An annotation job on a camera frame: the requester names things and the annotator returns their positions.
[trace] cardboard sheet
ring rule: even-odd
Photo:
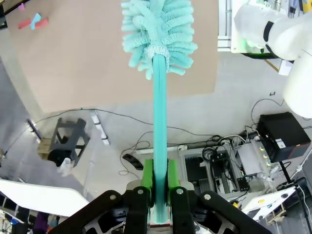
[[[217,73],[218,2],[193,0],[191,69],[168,75],[169,96],[213,92]],[[31,0],[6,16],[19,62],[44,112],[152,100],[153,82],[128,66],[119,0]],[[45,27],[18,29],[39,13]]]

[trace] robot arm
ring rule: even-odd
[[[312,117],[312,12],[290,19],[264,6],[243,5],[234,18],[239,34],[294,64],[284,89],[284,99],[298,115]]]
[[[169,161],[166,188],[172,221],[169,233],[196,234],[196,222],[214,234],[271,234],[215,192],[196,195],[191,183],[182,186],[177,179],[176,165],[172,162]],[[106,234],[123,226],[124,234],[153,233],[149,227],[150,209],[156,195],[152,181],[153,168],[145,166],[143,180],[130,182],[123,195],[113,190],[106,191],[49,234]]]

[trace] electronic equipment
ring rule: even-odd
[[[302,156],[311,143],[290,112],[261,115],[257,130],[271,162]]]

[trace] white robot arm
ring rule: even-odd
[[[267,47],[276,56],[295,60],[284,99],[298,115],[312,117],[312,12],[290,19],[267,7],[243,5],[235,18],[242,38]]]

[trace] sticker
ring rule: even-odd
[[[282,139],[276,139],[275,141],[280,149],[286,148],[286,145],[284,144]]]

